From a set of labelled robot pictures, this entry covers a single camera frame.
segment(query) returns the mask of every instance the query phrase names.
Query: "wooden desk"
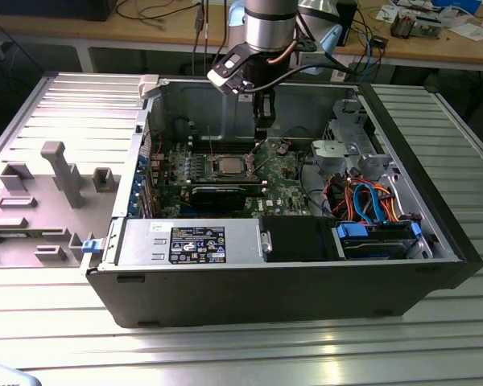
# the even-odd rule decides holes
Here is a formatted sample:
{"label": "wooden desk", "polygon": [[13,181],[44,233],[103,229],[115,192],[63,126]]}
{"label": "wooden desk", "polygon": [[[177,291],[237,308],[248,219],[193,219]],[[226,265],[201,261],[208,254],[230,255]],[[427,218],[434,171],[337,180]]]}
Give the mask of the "wooden desk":
{"label": "wooden desk", "polygon": [[[165,3],[166,0],[138,0],[140,8]],[[365,21],[380,35],[389,40],[383,64],[412,67],[455,68],[483,70],[483,40],[474,42],[454,32],[444,30],[439,39],[397,39],[390,36],[390,24],[375,20],[378,8],[386,0],[365,0],[361,12]],[[149,14],[164,14],[189,6],[188,0],[178,0],[168,7],[156,8]],[[136,16],[134,0],[122,6],[124,14]],[[478,11],[483,17],[483,7]],[[76,48],[84,72],[94,72],[91,47],[138,49],[149,51],[192,50],[196,9],[185,10],[167,16],[164,29],[148,26],[138,20],[129,20],[112,13],[106,22],[88,22],[73,19],[32,18],[24,16],[1,16],[1,25],[17,40],[33,43],[70,45]],[[204,50],[204,34],[199,40],[198,52]],[[215,52],[223,37],[222,6],[210,6],[208,44],[209,52]],[[5,36],[0,32],[0,40]],[[357,34],[351,33],[345,47],[338,47],[336,57],[344,64],[358,61],[364,49]]]}
{"label": "wooden desk", "polygon": [[[139,8],[157,6],[167,0],[138,0]],[[147,11],[147,15],[166,14],[190,6],[189,0],[177,0],[170,6]],[[122,6],[122,13],[137,17],[134,0]],[[129,20],[113,12],[105,22],[65,18],[2,16],[0,24],[20,42],[69,45],[76,49],[83,72],[94,72],[92,47],[148,51],[192,51],[195,39],[196,8],[164,18],[163,29],[138,20]],[[208,52],[216,52],[224,35],[223,6],[209,7]],[[0,32],[0,40],[7,37]],[[197,52],[204,51],[204,32]]]}
{"label": "wooden desk", "polygon": [[[361,12],[373,33],[388,39],[386,54],[382,60],[384,64],[483,70],[483,40],[474,42],[448,29],[444,29],[438,39],[416,37],[399,39],[392,37],[390,35],[390,23],[375,19],[378,8],[387,3],[386,0],[365,0],[361,2],[363,5]],[[477,12],[477,16],[483,18],[483,6]],[[361,21],[361,17],[357,15],[356,20]],[[347,45],[338,47],[335,53],[346,63],[348,60],[352,63],[353,59],[351,60],[350,56],[357,56],[359,60],[363,51],[357,34],[351,32]]]}

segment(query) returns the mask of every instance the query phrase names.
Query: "aluminum workbench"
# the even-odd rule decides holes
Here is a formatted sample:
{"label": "aluminum workbench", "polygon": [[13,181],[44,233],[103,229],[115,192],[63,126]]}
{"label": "aluminum workbench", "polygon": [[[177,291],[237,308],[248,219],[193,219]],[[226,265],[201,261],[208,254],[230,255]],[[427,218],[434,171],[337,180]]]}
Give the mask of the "aluminum workbench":
{"label": "aluminum workbench", "polygon": [[[100,75],[65,76],[93,88]],[[78,82],[43,78],[0,138],[0,162],[8,154],[31,162],[28,151],[15,153],[18,140],[36,150],[39,141],[25,139],[55,135],[58,129],[35,127],[42,122],[31,120],[36,111],[94,103],[120,116],[139,108],[138,76],[106,77],[111,97],[95,101],[85,101],[89,90]],[[483,145],[436,93],[374,90],[483,257]],[[79,149],[70,161],[120,175],[127,144],[112,150],[105,140],[121,131],[103,129],[89,148],[68,141],[69,150]],[[68,135],[78,138],[78,130]],[[98,162],[88,150],[115,153]],[[115,324],[78,268],[0,269],[0,363],[43,385],[483,385],[483,269],[401,318],[133,330]]]}

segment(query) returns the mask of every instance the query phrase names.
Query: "metal table surface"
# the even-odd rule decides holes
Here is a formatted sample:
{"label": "metal table surface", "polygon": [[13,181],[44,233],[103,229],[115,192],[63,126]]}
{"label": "metal table surface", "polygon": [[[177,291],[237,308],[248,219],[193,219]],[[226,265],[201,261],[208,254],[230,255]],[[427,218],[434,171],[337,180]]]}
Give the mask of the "metal table surface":
{"label": "metal table surface", "polygon": [[[481,145],[436,94],[375,90],[483,256]],[[77,268],[0,269],[0,363],[43,385],[483,385],[483,269],[401,318],[133,330]]]}

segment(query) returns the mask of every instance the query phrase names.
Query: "paper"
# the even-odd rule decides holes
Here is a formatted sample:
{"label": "paper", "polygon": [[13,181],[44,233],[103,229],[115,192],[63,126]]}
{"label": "paper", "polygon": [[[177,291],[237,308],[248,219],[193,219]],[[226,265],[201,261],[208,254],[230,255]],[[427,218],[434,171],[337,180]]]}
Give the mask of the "paper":
{"label": "paper", "polygon": [[475,42],[483,40],[483,28],[475,26],[474,24],[467,23],[462,26],[449,28],[449,30]]}
{"label": "paper", "polygon": [[174,223],[151,223],[150,232],[170,232]]}
{"label": "paper", "polygon": [[382,6],[376,15],[376,20],[393,23],[399,9],[399,6]]}

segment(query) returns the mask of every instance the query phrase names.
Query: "red cable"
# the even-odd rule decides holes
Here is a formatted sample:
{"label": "red cable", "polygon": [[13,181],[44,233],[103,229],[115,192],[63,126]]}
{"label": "red cable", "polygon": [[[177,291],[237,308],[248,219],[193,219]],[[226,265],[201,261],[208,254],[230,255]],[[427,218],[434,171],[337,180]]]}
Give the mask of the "red cable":
{"label": "red cable", "polygon": [[163,135],[159,134],[159,146],[158,146],[158,151],[155,152],[155,155],[158,155],[161,153],[161,146],[163,145]]}

